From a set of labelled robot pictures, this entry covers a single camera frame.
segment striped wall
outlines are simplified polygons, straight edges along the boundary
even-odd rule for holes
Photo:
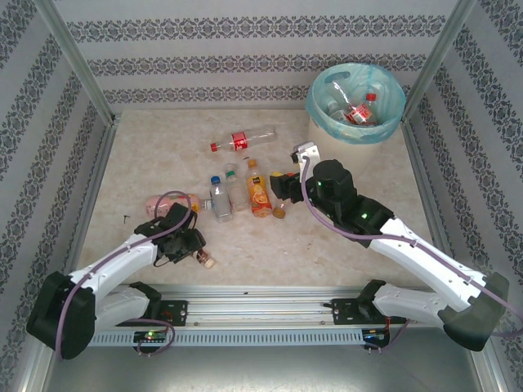
[[[455,3],[56,0],[115,112],[301,108],[347,61],[412,85]]]
[[[105,125],[34,4],[0,2],[0,391],[43,278],[64,270]]]
[[[523,304],[523,0],[478,1],[410,119],[457,260],[511,284]],[[500,329],[521,323],[505,314]],[[509,390],[521,339],[493,338]]]

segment robotic arm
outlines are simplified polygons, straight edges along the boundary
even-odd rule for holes
[[[373,249],[412,272],[434,292],[406,290],[383,281],[372,281],[363,291],[359,312],[363,316],[376,312],[399,316],[441,327],[461,346],[475,351],[483,349],[504,308],[471,285],[474,281],[507,299],[508,281],[500,274],[489,277],[458,263],[443,252],[423,241],[400,218],[381,203],[357,194],[350,172],[336,160],[320,161],[318,148],[312,142],[298,145],[291,155],[300,165],[300,173],[271,176],[270,185],[278,198],[303,200],[301,183],[306,182],[306,192],[311,204],[323,212],[338,229],[359,235],[383,236],[389,234],[411,239],[411,243],[430,249],[447,263],[468,276],[460,278],[442,265],[421,247],[383,238],[356,239],[364,247]],[[304,172],[306,157],[309,160]]]
[[[60,347],[63,358],[76,357],[87,347],[95,333],[129,319],[144,317],[162,320],[162,315],[159,313],[162,296],[152,287],[137,282],[122,292],[116,294],[110,292],[125,278],[147,265],[155,265],[163,256],[177,263],[205,246],[202,234],[194,227],[189,227],[191,222],[197,219],[197,214],[193,211],[183,225],[169,235],[143,242],[136,247],[130,246],[144,238],[174,228],[186,214],[186,207],[174,203],[164,218],[156,218],[138,226],[134,234],[111,253],[122,248],[127,248],[127,251],[101,266],[81,285],[73,295],[65,316]],[[49,275],[43,282],[29,316],[27,332],[52,349],[56,349],[58,322],[65,299],[73,287],[106,257],[68,276],[60,272]]]
[[[352,175],[340,162],[321,162],[318,148],[313,143],[298,145],[292,157],[300,164],[299,173],[270,177],[271,188],[278,198],[290,198],[292,203],[297,203],[303,201],[306,192],[311,204],[333,222],[335,229],[342,230],[340,233],[364,236],[353,240],[396,261],[434,290],[406,290],[373,280],[356,300],[357,306],[350,307],[351,319],[368,323],[372,323],[376,315],[413,319],[443,328],[451,339],[467,349],[482,350],[504,309],[478,287],[506,300],[508,281],[497,273],[485,277],[423,241],[391,210],[376,200],[357,194]],[[49,275],[29,316],[27,331],[55,350],[60,315],[66,299],[77,285],[79,289],[69,299],[71,302],[61,331],[60,350],[65,359],[82,352],[98,331],[140,317],[163,320],[161,294],[152,287],[134,283],[120,293],[110,292],[139,269],[156,265],[163,256],[177,263],[201,250],[205,240],[194,226],[190,228],[197,214],[188,214],[186,207],[174,203],[165,218],[138,226],[123,245],[111,252],[121,253],[110,262],[106,256],[68,276],[59,272]],[[181,224],[187,215],[189,219]],[[391,236],[404,238],[409,243]],[[460,277],[441,261],[464,274]],[[83,282],[86,274],[91,278]]]

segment black end cap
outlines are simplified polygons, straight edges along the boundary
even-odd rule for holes
[[[505,301],[508,287],[507,279],[498,273],[486,279],[485,288]],[[471,351],[482,351],[504,313],[502,305],[482,292],[465,310],[458,313],[447,306],[438,312],[438,316],[450,339]]]

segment yellow bottle cap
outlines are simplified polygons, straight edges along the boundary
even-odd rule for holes
[[[280,207],[275,207],[275,209],[272,210],[272,215],[275,218],[284,219],[285,215],[286,215],[286,212],[282,208],[280,208]]]

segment orange juice bottle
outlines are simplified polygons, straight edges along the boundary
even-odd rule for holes
[[[260,172],[256,159],[248,160],[248,170],[245,177],[253,214],[258,218],[265,218],[271,214],[272,206],[267,193],[265,176]]]

